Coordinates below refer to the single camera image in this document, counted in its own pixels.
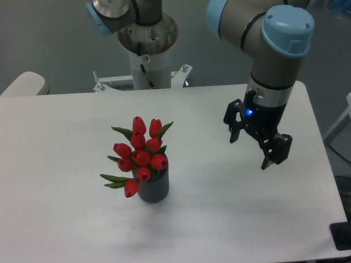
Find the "tulip leaf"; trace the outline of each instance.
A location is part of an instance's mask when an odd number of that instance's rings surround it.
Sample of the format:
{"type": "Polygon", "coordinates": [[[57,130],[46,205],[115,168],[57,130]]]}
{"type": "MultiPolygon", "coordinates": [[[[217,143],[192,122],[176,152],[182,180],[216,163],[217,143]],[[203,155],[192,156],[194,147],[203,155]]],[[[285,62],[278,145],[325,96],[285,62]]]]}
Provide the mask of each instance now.
{"type": "Polygon", "coordinates": [[[106,184],[105,186],[112,188],[112,189],[118,189],[124,187],[126,182],[113,182],[111,184],[106,184]]]}
{"type": "Polygon", "coordinates": [[[128,141],[131,141],[131,138],[132,138],[132,134],[133,132],[131,130],[128,130],[128,129],[123,129],[123,128],[120,128],[120,127],[112,127],[112,130],[115,130],[116,132],[119,132],[121,134],[123,134],[128,141]]]}
{"type": "Polygon", "coordinates": [[[114,156],[108,156],[108,159],[118,163],[118,161],[120,160],[120,158],[114,157],[114,156]]]}
{"type": "Polygon", "coordinates": [[[119,176],[113,176],[113,175],[107,175],[107,174],[100,174],[100,176],[104,179],[106,179],[107,181],[110,182],[122,182],[122,183],[126,183],[126,181],[128,181],[130,178],[127,177],[119,177],[119,176]]]}
{"type": "Polygon", "coordinates": [[[153,180],[156,180],[159,175],[160,175],[160,170],[156,170],[156,169],[152,170],[152,179],[153,180]]]}
{"type": "Polygon", "coordinates": [[[157,133],[156,136],[162,138],[166,131],[172,126],[173,122],[164,125],[157,133]]]}
{"type": "Polygon", "coordinates": [[[150,152],[150,151],[151,151],[151,149],[152,149],[152,148],[151,148],[150,146],[147,146],[147,147],[145,147],[145,148],[144,148],[144,151],[146,151],[146,152],[150,152]]]}
{"type": "Polygon", "coordinates": [[[165,151],[166,151],[166,148],[167,148],[167,145],[162,146],[156,154],[164,155],[165,151]]]}

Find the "blue joint cap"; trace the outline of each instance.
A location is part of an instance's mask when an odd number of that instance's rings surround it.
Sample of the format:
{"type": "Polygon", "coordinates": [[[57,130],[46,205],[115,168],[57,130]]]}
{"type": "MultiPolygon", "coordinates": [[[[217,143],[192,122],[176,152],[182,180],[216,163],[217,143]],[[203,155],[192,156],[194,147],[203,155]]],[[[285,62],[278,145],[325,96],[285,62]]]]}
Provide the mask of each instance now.
{"type": "Polygon", "coordinates": [[[219,23],[220,17],[227,0],[210,0],[206,9],[206,23],[207,27],[220,38],[219,23]]]}
{"type": "Polygon", "coordinates": [[[262,21],[262,35],[278,53],[301,58],[311,46],[314,19],[304,9],[291,5],[270,8],[262,21]]]}
{"type": "Polygon", "coordinates": [[[97,15],[95,9],[93,8],[93,6],[90,3],[86,4],[86,9],[88,10],[89,16],[90,18],[93,20],[95,26],[97,26],[99,32],[103,35],[103,36],[108,36],[108,35],[112,35],[112,32],[106,27],[106,25],[102,22],[102,20],[100,19],[100,17],[97,15]]]}

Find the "ribbed vase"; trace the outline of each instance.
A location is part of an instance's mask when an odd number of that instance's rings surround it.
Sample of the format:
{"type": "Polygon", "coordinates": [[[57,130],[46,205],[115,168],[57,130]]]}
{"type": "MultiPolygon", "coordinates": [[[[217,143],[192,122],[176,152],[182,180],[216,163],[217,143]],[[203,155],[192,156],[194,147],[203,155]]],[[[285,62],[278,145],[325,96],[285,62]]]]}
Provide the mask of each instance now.
{"type": "Polygon", "coordinates": [[[160,170],[160,176],[156,180],[139,182],[139,185],[138,195],[142,200],[149,203],[157,203],[163,200],[169,191],[168,167],[160,170]]]}

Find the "red tulip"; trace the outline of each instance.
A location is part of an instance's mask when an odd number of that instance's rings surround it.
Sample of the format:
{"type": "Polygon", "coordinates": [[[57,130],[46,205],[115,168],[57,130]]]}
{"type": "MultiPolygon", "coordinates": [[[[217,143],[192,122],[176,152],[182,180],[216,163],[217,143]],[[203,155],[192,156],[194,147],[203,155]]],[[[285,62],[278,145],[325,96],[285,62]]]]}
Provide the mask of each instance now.
{"type": "Polygon", "coordinates": [[[134,179],[129,179],[124,185],[124,194],[126,197],[132,197],[139,191],[139,189],[139,182],[134,179]]]}
{"type": "Polygon", "coordinates": [[[118,167],[121,171],[131,171],[133,169],[133,162],[129,158],[122,157],[118,161],[118,167]]]}
{"type": "Polygon", "coordinates": [[[136,131],[133,132],[132,138],[131,138],[131,145],[136,149],[136,150],[141,150],[145,147],[145,137],[143,134],[140,132],[136,131]]]}
{"type": "Polygon", "coordinates": [[[151,147],[150,152],[155,153],[158,152],[159,149],[161,148],[162,145],[162,140],[160,137],[155,137],[150,140],[148,140],[145,144],[146,147],[151,147]]]}
{"type": "Polygon", "coordinates": [[[146,182],[149,181],[151,178],[151,171],[147,167],[140,167],[137,170],[137,178],[142,181],[146,182]]]}
{"type": "Polygon", "coordinates": [[[156,170],[165,169],[168,166],[168,159],[164,155],[155,155],[151,159],[150,165],[156,170]]]}
{"type": "Polygon", "coordinates": [[[129,158],[132,155],[132,149],[126,144],[115,144],[114,151],[121,157],[129,158]]]}
{"type": "Polygon", "coordinates": [[[144,123],[143,119],[139,116],[136,116],[133,119],[133,132],[134,133],[139,132],[143,135],[146,133],[145,123],[144,123]]]}
{"type": "Polygon", "coordinates": [[[150,164],[151,155],[144,150],[135,150],[132,154],[132,160],[139,166],[147,166],[150,164]]]}
{"type": "Polygon", "coordinates": [[[157,132],[162,128],[162,123],[159,119],[152,119],[150,123],[149,134],[151,138],[156,137],[157,132]]]}

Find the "blue led light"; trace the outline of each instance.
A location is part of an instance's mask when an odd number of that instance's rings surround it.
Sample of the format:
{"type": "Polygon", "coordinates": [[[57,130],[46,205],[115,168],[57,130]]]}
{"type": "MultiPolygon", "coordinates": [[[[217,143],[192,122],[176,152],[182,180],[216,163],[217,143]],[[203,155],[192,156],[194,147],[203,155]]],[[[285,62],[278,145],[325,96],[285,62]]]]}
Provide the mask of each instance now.
{"type": "Polygon", "coordinates": [[[246,110],[246,115],[250,116],[250,115],[252,115],[252,114],[253,114],[253,111],[252,111],[252,110],[249,110],[249,109],[246,110]]]}

